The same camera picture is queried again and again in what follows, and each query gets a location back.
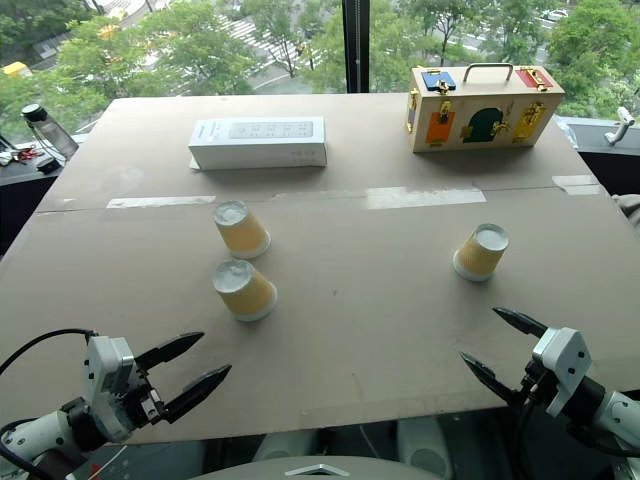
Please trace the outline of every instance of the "white car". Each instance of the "white car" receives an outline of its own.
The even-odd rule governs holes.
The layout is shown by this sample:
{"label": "white car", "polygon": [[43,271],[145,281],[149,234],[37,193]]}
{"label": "white car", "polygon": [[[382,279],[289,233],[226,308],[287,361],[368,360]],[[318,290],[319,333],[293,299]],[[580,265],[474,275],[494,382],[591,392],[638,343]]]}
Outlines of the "white car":
{"label": "white car", "polygon": [[557,22],[561,18],[566,18],[568,16],[569,12],[567,12],[564,8],[546,11],[542,14],[542,18],[546,18],[547,20],[551,20],[552,22]]}

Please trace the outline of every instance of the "table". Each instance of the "table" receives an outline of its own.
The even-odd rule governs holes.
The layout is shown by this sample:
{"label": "table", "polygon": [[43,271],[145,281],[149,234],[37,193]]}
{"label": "table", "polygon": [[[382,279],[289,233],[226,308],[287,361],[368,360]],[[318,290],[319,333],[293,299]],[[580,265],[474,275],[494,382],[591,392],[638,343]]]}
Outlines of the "table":
{"label": "table", "polygon": [[44,194],[62,172],[62,167],[48,174],[39,172],[37,163],[47,157],[49,155],[45,153],[24,163],[10,162],[0,167],[0,254],[4,254],[9,248]]}
{"label": "table", "polygon": [[[472,353],[518,384],[535,339],[493,314],[496,305],[580,329],[592,376],[609,388],[637,388],[638,237],[597,185],[557,186],[552,177],[590,174],[559,129],[549,125],[532,149],[412,154],[405,100],[114,102],[0,262],[2,356],[61,327],[124,336],[134,352],[204,331],[151,381],[170,399],[223,363],[231,374],[179,422],[147,427],[134,443],[501,405],[458,357]],[[188,168],[197,119],[263,114],[324,115],[328,167]],[[381,190],[389,187],[400,190]],[[391,192],[402,204],[452,189],[477,189],[486,201],[389,208],[371,200]],[[245,200],[267,226],[273,244],[254,264],[278,287],[270,317],[239,323],[213,291],[213,270],[228,254],[210,204],[105,208],[113,198],[181,195]],[[487,221],[509,232],[511,246],[490,282],[471,284],[455,274],[451,256]],[[41,415],[79,395],[83,354],[82,341],[65,338],[12,366],[0,420]]]}

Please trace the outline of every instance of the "white box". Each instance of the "white box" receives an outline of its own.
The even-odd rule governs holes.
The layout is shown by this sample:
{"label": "white box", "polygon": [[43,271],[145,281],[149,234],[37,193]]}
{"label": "white box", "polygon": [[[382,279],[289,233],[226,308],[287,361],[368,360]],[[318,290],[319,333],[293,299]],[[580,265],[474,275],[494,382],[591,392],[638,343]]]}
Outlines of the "white box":
{"label": "white box", "polygon": [[237,117],[199,120],[189,141],[202,170],[324,167],[323,117]]}

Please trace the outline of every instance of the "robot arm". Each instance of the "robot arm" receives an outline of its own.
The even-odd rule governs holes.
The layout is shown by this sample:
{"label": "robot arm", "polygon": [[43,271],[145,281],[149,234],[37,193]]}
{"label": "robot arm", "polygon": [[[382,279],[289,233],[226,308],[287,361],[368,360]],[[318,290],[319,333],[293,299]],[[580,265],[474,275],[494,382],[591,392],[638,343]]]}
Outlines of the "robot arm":
{"label": "robot arm", "polygon": [[[544,405],[554,418],[562,413],[571,421],[569,433],[589,447],[619,457],[640,457],[640,405],[620,392],[607,394],[602,385],[586,375],[591,355],[580,332],[566,327],[548,328],[506,308],[493,310],[511,326],[538,337],[539,341],[525,367],[520,390],[509,389],[496,379],[490,368],[461,352],[478,380],[510,406],[522,407],[529,399]],[[597,440],[598,432],[612,433],[620,448],[601,444]],[[640,463],[629,463],[635,475]]]}
{"label": "robot arm", "polygon": [[203,375],[167,404],[150,384],[148,370],[186,352],[202,336],[180,335],[138,357],[124,338],[90,337],[84,396],[38,419],[5,426],[0,450],[12,463],[0,459],[0,478],[14,478],[22,467],[43,480],[62,479],[105,443],[123,442],[148,423],[178,420],[222,383],[231,366]]}

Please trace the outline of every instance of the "paper cup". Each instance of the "paper cup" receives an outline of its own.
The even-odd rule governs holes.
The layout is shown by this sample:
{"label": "paper cup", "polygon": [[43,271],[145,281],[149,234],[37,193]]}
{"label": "paper cup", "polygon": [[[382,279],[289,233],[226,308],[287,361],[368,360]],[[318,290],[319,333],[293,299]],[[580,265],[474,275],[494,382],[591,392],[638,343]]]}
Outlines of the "paper cup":
{"label": "paper cup", "polygon": [[493,223],[483,223],[453,255],[453,268],[472,282],[491,278],[509,245],[507,232]]}
{"label": "paper cup", "polygon": [[243,202],[221,203],[214,213],[216,226],[236,258],[254,258],[271,244],[271,236]]}
{"label": "paper cup", "polygon": [[213,287],[236,319],[252,322],[271,313],[278,290],[246,260],[229,260],[216,268]]}

